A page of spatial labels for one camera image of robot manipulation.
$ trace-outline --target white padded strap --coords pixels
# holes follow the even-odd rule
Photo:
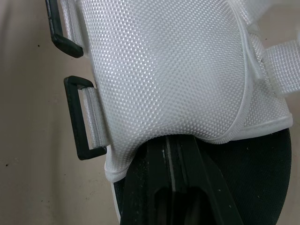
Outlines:
[[[300,90],[300,45],[296,40],[266,49],[263,58],[278,95]]]
[[[107,146],[109,145],[109,139],[100,106],[98,91],[95,88],[84,88],[82,91],[92,138],[92,147]]]

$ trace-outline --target black rubber part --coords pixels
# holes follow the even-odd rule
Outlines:
[[[227,186],[243,220],[244,225],[276,225],[288,189],[291,172],[291,140],[289,129],[258,138],[232,141],[222,145],[213,145],[198,140],[209,157],[221,170]],[[145,144],[139,148],[131,167],[136,167],[138,181],[147,189],[147,181],[142,177],[147,173]],[[115,188],[116,194],[124,188]],[[147,210],[147,198],[138,195],[126,195],[132,204]],[[137,216],[136,224],[147,224],[147,217]]]

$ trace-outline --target white fabric edge trim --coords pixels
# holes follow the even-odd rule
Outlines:
[[[233,138],[233,141],[269,135],[280,130],[290,128],[292,125],[293,117],[290,113],[289,116],[285,116],[277,120],[272,120],[265,124],[258,124],[251,127],[245,127],[240,131],[238,136]]]
[[[231,1],[228,1],[234,16],[236,18],[236,23],[240,30],[240,39],[241,39],[241,46],[243,49],[243,57],[244,57],[244,65],[245,65],[245,87],[244,87],[244,93],[243,97],[241,99],[240,108],[236,115],[236,118],[232,125],[228,128],[228,130],[217,138],[211,138],[211,139],[205,139],[201,138],[203,141],[208,143],[214,143],[214,144],[223,144],[230,140],[232,140],[240,131],[240,129],[244,125],[244,121],[248,115],[248,111],[251,104],[252,94],[253,94],[253,79],[251,77],[250,68],[249,68],[249,61],[248,61],[248,48],[249,46],[249,38],[248,37],[248,31],[246,26],[243,26],[243,21],[240,17],[239,12],[237,11],[236,7]]]
[[[112,198],[113,198],[113,203],[114,203],[114,207],[115,207],[115,209],[116,209],[118,221],[119,221],[119,224],[120,224],[120,222],[121,222],[121,215],[120,215],[120,211],[119,211],[119,207],[118,207],[118,203],[117,203],[116,192],[115,192],[115,190],[114,190],[114,185],[113,185],[113,183],[111,183],[111,187],[112,187]]]

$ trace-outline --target padded fabric cover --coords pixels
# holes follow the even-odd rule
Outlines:
[[[261,62],[264,49],[247,31],[270,0],[260,7],[245,0],[61,3],[68,36],[93,67],[110,181],[125,177],[137,147],[153,137],[191,134],[220,144],[291,126]]]

